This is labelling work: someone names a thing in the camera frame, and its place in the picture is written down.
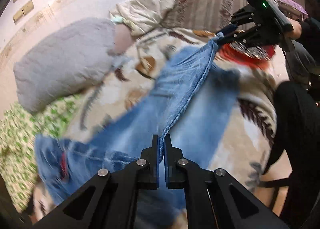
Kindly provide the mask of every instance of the human hand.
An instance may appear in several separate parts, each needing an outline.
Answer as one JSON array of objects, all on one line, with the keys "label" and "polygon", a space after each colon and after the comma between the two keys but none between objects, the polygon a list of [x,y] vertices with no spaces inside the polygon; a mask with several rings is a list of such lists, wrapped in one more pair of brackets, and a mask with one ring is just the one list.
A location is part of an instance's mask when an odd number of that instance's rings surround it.
[{"label": "human hand", "polygon": [[292,40],[296,40],[298,39],[301,34],[302,34],[302,28],[301,25],[298,21],[292,20],[291,18],[287,17],[287,19],[289,20],[290,24],[292,24],[293,26],[293,31],[291,32],[287,32],[284,35],[286,37],[291,38]]}]

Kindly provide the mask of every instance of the green and white fabric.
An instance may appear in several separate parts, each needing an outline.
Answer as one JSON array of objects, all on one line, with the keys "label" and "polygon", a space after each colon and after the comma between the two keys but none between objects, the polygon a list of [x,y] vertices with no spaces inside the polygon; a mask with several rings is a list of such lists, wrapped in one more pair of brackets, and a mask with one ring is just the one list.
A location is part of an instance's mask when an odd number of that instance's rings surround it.
[{"label": "green and white fabric", "polygon": [[38,133],[59,138],[81,104],[80,95],[61,98],[31,115],[15,102],[0,122],[0,173],[20,212],[28,203],[37,177],[34,138]]}]

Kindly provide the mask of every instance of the silver screw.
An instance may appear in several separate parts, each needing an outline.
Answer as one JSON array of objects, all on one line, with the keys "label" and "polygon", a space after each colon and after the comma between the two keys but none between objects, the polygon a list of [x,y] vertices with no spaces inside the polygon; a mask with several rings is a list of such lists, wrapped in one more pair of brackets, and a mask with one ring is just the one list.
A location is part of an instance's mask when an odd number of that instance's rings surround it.
[{"label": "silver screw", "polygon": [[98,170],[98,175],[99,176],[106,176],[108,174],[108,170],[105,168],[99,169]]},{"label": "silver screw", "polygon": [[178,160],[178,163],[182,166],[188,164],[188,160],[186,160],[185,158],[181,158]]},{"label": "silver screw", "polygon": [[217,174],[218,176],[224,176],[224,175],[226,174],[226,171],[225,171],[224,169],[222,169],[222,168],[218,168],[218,169],[216,170],[216,174]]},{"label": "silver screw", "polygon": [[138,166],[144,166],[147,163],[147,161],[141,158],[141,159],[138,159],[136,163]]}]

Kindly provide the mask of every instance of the black sleeve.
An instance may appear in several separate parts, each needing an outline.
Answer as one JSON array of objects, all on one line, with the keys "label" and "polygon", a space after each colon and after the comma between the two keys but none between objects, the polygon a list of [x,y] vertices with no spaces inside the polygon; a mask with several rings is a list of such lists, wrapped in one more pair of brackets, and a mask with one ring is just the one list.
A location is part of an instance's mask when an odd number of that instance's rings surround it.
[{"label": "black sleeve", "polygon": [[302,34],[296,41],[301,43],[308,53],[320,63],[320,27],[315,19],[300,22]]}]

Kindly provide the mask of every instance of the gray pillow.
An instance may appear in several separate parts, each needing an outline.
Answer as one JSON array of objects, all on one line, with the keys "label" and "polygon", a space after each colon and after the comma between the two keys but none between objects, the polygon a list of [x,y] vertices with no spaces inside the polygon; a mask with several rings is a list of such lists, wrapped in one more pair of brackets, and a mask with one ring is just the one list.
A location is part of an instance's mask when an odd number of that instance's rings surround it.
[{"label": "gray pillow", "polygon": [[87,18],[42,40],[14,65],[19,103],[36,113],[101,82],[112,67],[114,30],[110,20]]}]

